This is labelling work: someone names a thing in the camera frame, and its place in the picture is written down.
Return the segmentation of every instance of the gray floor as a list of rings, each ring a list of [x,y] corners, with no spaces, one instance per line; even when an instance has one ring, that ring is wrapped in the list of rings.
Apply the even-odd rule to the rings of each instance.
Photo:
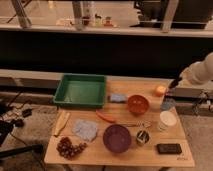
[[[33,99],[32,96],[25,96],[24,94],[19,97],[19,100]],[[26,118],[25,126],[23,128],[14,128],[13,134],[28,144],[41,143],[44,145],[45,150],[50,138],[50,132],[52,124],[56,117],[55,106],[44,106],[36,104],[26,104],[24,108],[33,108],[32,116]],[[171,168],[171,171],[212,171],[213,163],[211,158],[213,155],[213,117],[201,117],[194,115],[180,115],[188,142],[191,147],[191,151],[196,163],[195,168]],[[1,147],[1,150],[11,149],[23,146],[22,143],[15,140],[8,135],[6,141]],[[44,154],[36,155],[41,161],[43,161]],[[8,157],[3,159],[1,163],[5,171],[40,171],[42,170],[39,163],[32,157],[31,153],[25,153]],[[48,171],[60,171],[64,170],[61,165],[45,165]],[[101,166],[71,166],[74,171],[100,171]],[[108,166],[106,171],[155,171],[159,168],[152,167],[115,167]]]

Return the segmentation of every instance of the black chair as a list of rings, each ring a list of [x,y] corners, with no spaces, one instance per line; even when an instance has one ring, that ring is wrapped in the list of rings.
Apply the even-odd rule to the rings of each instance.
[[[0,146],[3,144],[5,138],[7,135],[12,132],[13,130],[13,124],[10,122],[5,122],[0,120]],[[41,144],[38,145],[31,145],[31,146],[26,146],[26,147],[21,147],[21,148],[15,148],[11,150],[6,150],[6,151],[0,151],[0,159],[29,152],[29,151],[34,151],[36,153],[42,153],[43,152],[43,146]]]

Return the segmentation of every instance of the wooden board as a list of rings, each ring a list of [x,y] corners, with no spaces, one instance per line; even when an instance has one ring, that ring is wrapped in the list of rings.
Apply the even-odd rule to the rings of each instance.
[[[174,108],[171,109],[171,111],[177,118],[177,124],[166,132],[160,132],[157,129],[162,98],[154,97],[153,90],[159,84],[162,84],[162,82],[107,81],[107,96],[110,93],[125,93],[128,97],[134,94],[140,94],[149,100],[150,109],[140,117],[135,117],[131,114],[127,110],[126,104],[108,103],[107,97],[106,104],[102,109],[103,113],[115,117],[118,124],[150,121],[151,127],[147,128],[150,134],[150,141],[143,147],[138,146],[135,141],[135,136],[139,128],[128,127],[132,136],[131,148],[125,153],[115,155],[105,148],[102,141],[103,132],[110,123],[97,117],[94,110],[69,110],[71,116],[60,136],[57,138],[51,136],[50,138],[45,162],[82,165],[193,167],[195,165],[194,160],[181,122]],[[86,119],[99,123],[99,131],[97,138],[93,142],[88,143],[88,147],[82,154],[76,156],[72,160],[67,160],[59,156],[56,146],[63,136],[70,137],[73,144],[83,142],[82,139],[75,136],[72,132],[73,124],[76,119]],[[156,144],[158,143],[180,143],[183,153],[181,155],[159,155],[156,150]]]

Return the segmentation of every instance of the orange bowl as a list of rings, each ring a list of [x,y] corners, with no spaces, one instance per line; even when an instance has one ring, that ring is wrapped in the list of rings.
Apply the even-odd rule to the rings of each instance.
[[[143,115],[149,109],[149,101],[140,95],[133,95],[128,98],[128,109],[134,115]]]

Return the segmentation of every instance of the orange carrot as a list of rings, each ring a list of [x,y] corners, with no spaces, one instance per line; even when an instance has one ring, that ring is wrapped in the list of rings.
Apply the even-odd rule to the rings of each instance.
[[[116,119],[112,116],[107,116],[106,114],[101,113],[100,111],[96,110],[96,114],[103,120],[110,122],[110,123],[115,123]]]

